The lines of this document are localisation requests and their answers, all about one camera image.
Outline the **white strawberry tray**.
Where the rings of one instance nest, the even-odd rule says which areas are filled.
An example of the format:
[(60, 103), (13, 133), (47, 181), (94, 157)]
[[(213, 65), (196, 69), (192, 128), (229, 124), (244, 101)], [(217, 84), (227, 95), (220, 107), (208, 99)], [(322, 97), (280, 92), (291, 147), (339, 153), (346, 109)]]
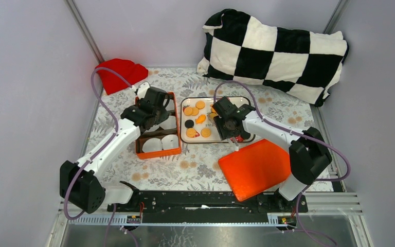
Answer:
[(226, 143), (218, 134), (212, 97), (186, 98), (181, 102), (180, 137), (188, 144)]

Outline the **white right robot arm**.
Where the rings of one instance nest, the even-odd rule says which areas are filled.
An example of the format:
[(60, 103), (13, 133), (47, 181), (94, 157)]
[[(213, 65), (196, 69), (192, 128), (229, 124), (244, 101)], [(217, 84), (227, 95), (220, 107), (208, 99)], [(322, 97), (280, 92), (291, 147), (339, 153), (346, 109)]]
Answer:
[(219, 159), (218, 164), (239, 201), (279, 186), (275, 207), (282, 212), (295, 205), (295, 198), (310, 186), (332, 162), (321, 133), (290, 127), (261, 117), (249, 104), (240, 107), (223, 97), (213, 105), (221, 140), (233, 144), (252, 135), (262, 140)]

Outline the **orange cookie box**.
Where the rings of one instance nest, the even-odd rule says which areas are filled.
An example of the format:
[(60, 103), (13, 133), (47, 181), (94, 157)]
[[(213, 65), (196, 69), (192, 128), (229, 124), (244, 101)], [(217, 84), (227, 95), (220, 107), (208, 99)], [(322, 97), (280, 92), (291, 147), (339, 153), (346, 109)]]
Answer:
[(135, 141), (135, 153), (141, 160), (177, 155), (182, 151), (176, 97), (173, 92), (168, 93), (164, 104), (167, 105), (168, 118), (146, 130)]

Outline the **metal tongs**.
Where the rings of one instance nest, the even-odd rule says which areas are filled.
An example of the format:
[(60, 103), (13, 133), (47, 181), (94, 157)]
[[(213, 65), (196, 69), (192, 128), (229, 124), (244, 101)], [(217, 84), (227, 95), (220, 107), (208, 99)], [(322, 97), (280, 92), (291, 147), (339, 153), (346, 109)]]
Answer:
[(239, 151), (239, 149), (240, 149), (239, 144), (238, 144), (235, 137), (231, 137), (231, 138), (227, 139), (227, 141), (232, 145), (235, 152)]

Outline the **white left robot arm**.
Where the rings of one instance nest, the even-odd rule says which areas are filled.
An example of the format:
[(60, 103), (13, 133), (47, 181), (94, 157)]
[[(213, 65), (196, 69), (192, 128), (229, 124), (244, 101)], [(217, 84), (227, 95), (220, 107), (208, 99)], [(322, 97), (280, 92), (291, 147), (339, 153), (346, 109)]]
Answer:
[(169, 117), (166, 107), (172, 98), (167, 92), (144, 83), (136, 91), (136, 102), (127, 107), (115, 121), (114, 129), (88, 154), (76, 162), (65, 161), (60, 167), (59, 194), (85, 213), (95, 212), (103, 203), (119, 204), (134, 211), (139, 198), (127, 182), (100, 182), (108, 165), (120, 152), (145, 131)]

